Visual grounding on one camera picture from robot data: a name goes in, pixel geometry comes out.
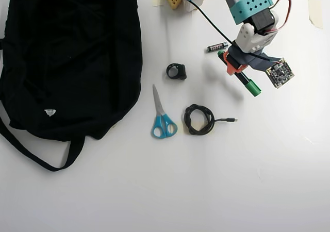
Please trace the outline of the navy gripper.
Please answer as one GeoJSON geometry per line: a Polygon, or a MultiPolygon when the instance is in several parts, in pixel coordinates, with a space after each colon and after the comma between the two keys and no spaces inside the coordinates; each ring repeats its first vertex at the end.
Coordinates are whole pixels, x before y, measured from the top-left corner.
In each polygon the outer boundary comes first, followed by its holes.
{"type": "Polygon", "coordinates": [[[223,54],[223,59],[227,65],[229,75],[241,73],[246,69],[246,65],[258,71],[266,71],[266,69],[281,60],[280,58],[267,56],[262,49],[253,54],[244,53],[236,43],[231,45],[228,51],[223,54]]]}

